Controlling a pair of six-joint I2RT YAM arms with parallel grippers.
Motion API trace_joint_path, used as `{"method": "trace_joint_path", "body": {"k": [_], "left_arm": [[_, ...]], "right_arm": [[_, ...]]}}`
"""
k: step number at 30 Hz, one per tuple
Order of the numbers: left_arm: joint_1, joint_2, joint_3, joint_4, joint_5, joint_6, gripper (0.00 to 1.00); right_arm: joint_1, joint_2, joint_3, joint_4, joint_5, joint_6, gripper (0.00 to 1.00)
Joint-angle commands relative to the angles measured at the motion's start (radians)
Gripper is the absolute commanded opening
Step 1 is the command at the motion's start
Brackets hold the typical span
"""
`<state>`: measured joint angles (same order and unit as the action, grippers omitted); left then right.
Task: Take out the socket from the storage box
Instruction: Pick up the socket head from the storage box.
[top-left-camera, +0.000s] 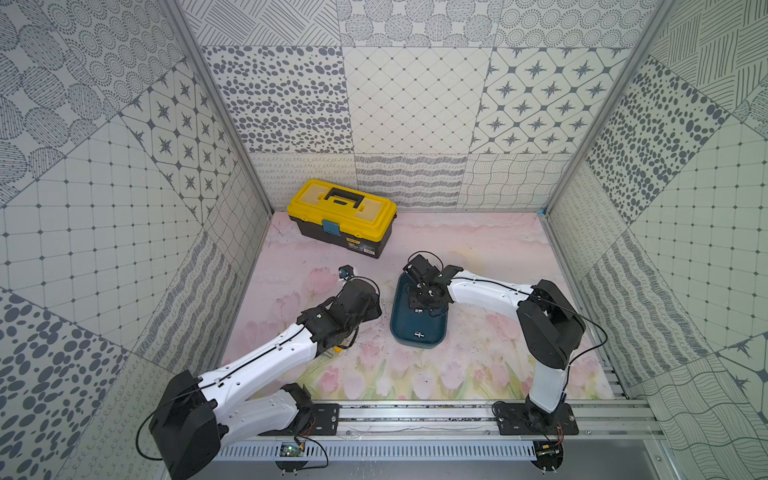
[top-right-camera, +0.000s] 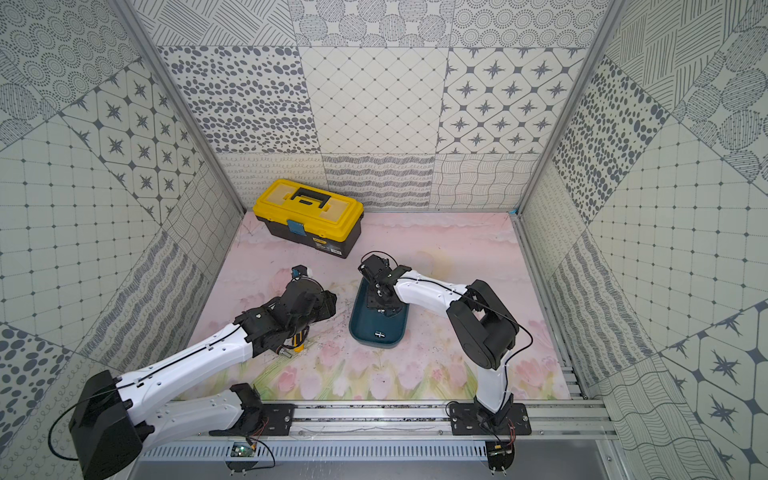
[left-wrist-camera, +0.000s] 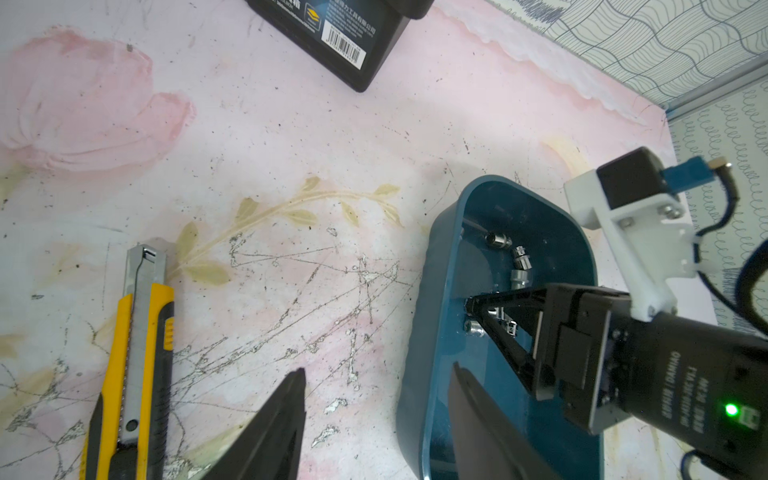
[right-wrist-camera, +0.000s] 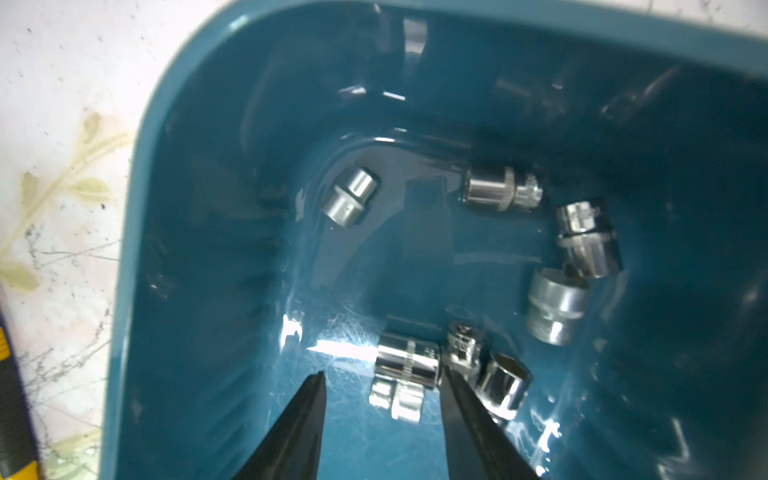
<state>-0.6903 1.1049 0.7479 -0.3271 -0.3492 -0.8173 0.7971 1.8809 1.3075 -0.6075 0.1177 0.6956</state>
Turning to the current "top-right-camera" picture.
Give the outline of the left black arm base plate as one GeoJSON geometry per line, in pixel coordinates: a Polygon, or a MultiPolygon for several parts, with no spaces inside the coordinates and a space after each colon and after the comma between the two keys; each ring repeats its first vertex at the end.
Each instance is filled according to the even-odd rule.
{"type": "Polygon", "coordinates": [[[223,430],[211,430],[208,435],[213,437],[288,436],[295,410],[296,405],[291,403],[267,403],[261,407],[246,407],[233,426],[223,430]]]}

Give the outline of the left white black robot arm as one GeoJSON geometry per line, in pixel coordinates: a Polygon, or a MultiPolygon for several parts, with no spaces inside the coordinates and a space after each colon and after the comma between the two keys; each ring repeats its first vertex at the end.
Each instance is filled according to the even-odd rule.
{"type": "Polygon", "coordinates": [[[248,383],[197,400],[177,397],[236,364],[299,346],[312,324],[335,315],[336,302],[334,293],[298,274],[280,296],[185,350],[121,377],[108,371],[90,377],[68,424],[83,477],[108,479],[144,451],[198,433],[250,437],[271,427],[288,431],[293,406],[278,406],[271,420],[248,383]]]}

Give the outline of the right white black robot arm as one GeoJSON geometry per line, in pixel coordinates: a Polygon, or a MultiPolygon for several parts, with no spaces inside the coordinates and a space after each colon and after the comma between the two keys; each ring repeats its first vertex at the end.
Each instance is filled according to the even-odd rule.
{"type": "Polygon", "coordinates": [[[522,327],[488,283],[436,280],[380,252],[364,255],[358,271],[365,311],[386,318],[415,305],[446,317],[464,354],[478,367],[476,404],[487,415],[506,412],[513,403],[507,363],[519,353],[515,345],[522,327]]]}

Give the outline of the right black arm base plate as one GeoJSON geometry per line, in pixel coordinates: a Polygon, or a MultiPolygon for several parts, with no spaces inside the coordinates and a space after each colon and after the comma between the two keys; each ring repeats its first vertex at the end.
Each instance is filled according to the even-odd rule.
{"type": "Polygon", "coordinates": [[[446,404],[446,414],[454,436],[532,434],[528,411],[522,403],[507,402],[499,412],[492,413],[477,402],[451,401],[446,404]]]}

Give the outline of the teal plastic storage tray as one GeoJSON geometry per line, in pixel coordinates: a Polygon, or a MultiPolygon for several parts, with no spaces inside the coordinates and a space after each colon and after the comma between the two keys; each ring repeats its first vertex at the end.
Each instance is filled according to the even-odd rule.
{"type": "Polygon", "coordinates": [[[353,339],[362,345],[391,349],[404,338],[409,307],[401,305],[394,310],[380,309],[372,305],[373,293],[363,279],[357,291],[348,330],[353,339]]]}

